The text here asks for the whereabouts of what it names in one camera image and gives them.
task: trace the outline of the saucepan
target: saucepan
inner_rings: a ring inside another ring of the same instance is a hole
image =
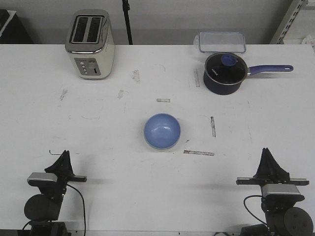
[[[205,63],[203,80],[212,92],[227,95],[235,92],[247,76],[265,71],[293,71],[292,65],[257,65],[247,67],[242,58],[233,53],[215,53]]]

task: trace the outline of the gray wall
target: gray wall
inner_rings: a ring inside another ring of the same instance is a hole
[[[134,44],[192,44],[199,31],[240,31],[247,44],[269,43],[291,0],[129,0]],[[128,44],[121,0],[1,0],[16,10],[35,43],[64,44],[72,15],[110,14],[116,44]]]

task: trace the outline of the black pole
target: black pole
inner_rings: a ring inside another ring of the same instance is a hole
[[[129,15],[128,15],[129,10],[130,10],[130,6],[128,3],[128,0],[123,0],[123,11],[124,11],[124,16],[125,16],[128,41],[129,41],[129,45],[132,45],[133,43],[132,43],[130,21],[129,21]]]

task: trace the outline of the toaster slot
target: toaster slot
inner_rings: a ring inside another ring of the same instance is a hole
[[[82,43],[84,39],[85,29],[87,27],[88,17],[78,17],[77,24],[74,28],[73,43]]]
[[[98,42],[100,23],[101,23],[100,17],[92,17],[89,35],[88,35],[88,39],[87,39],[88,43],[97,43]]]

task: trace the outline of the blue bowl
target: blue bowl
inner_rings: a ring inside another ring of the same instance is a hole
[[[157,149],[173,147],[179,140],[181,127],[178,121],[169,114],[160,113],[148,119],[144,126],[144,138]]]

